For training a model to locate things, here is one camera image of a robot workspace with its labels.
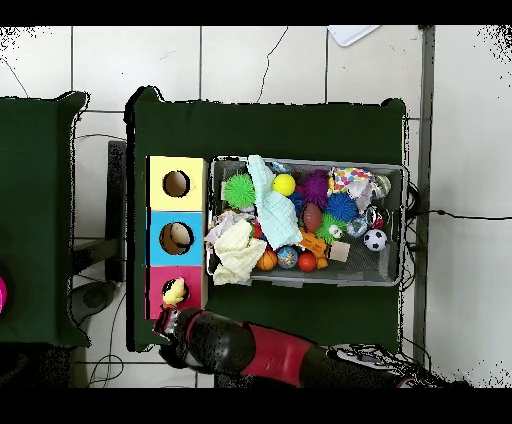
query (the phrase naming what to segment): brown foam football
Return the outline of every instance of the brown foam football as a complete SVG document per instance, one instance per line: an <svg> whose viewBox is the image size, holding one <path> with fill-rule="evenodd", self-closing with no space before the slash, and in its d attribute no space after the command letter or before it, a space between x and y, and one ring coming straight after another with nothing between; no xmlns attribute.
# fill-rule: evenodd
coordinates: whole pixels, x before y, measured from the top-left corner
<svg viewBox="0 0 512 424"><path fill-rule="evenodd" d="M301 218L308 233L314 233L322 225L322 211L314 203L304 205Z"/></svg>

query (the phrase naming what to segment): soccer ball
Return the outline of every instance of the soccer ball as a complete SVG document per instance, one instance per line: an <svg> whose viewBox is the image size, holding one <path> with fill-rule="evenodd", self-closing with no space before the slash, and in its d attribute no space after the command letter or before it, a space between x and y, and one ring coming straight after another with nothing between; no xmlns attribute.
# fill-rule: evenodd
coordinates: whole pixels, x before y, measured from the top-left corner
<svg viewBox="0 0 512 424"><path fill-rule="evenodd" d="M388 245L388 237L382 230L370 230L364 235L364 244L374 252L379 252Z"/></svg>

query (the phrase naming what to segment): green table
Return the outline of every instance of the green table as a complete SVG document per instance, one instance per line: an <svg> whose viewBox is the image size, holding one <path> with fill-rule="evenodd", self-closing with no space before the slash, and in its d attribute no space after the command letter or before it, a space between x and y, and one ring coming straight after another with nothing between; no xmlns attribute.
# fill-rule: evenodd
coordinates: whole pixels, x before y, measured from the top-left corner
<svg viewBox="0 0 512 424"><path fill-rule="evenodd" d="M2 343L89 344L68 313L71 136L86 99L0 98L0 273L8 278Z"/></svg>
<svg viewBox="0 0 512 424"><path fill-rule="evenodd" d="M308 106L166 103L141 87L126 105L128 133L127 339L130 349L162 343L144 319L146 155L263 157L401 164L405 105L330 103ZM322 345L398 340L398 286L302 289L253 282L211 287L207 309L294 333Z"/></svg>

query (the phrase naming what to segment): plastic storage bin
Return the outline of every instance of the plastic storage bin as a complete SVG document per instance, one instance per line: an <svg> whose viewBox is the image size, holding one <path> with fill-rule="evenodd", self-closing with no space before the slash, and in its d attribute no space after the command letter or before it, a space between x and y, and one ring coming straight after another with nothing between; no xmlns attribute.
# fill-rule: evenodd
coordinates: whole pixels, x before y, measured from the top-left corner
<svg viewBox="0 0 512 424"><path fill-rule="evenodd" d="M292 171L300 172L299 184L316 169L329 171L333 166L364 168L374 174L387 176L391 182L390 192L385 198L374 201L372 204L382 206L389 212L390 219L383 228L388 236L389 246L380 252L372 252L364 245L362 237L354 239L345 235L340 241L350 243L347 262L329 260L327 268L308 273L302 272L298 267L293 269L275 267L271 271L261 271L255 267L251 273L251 280L273 281L275 285L291 287L302 287L303 283L336 284L338 286L393 286L401 280L405 250L405 207L409 182L409 173L405 167L289 159L264 160L270 169L272 169L271 163L278 161L287 165ZM227 202L220 199L221 182L236 173L247 172L246 161L246 157L219 156L210 164L209 222L213 216L219 215L228 207ZM209 275L213 275L218 264L219 259L216 255L208 252L207 271Z"/></svg>

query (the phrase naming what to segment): light blue cloth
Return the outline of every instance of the light blue cloth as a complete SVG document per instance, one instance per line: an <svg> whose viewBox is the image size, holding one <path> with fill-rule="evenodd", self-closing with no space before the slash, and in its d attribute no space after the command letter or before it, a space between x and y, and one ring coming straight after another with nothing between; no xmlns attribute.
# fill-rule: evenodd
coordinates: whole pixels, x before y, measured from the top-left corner
<svg viewBox="0 0 512 424"><path fill-rule="evenodd" d="M275 175L258 155L248 158L247 168L256 194L258 222L273 250L287 244L298 244L302 234L292 201L272 190Z"/></svg>

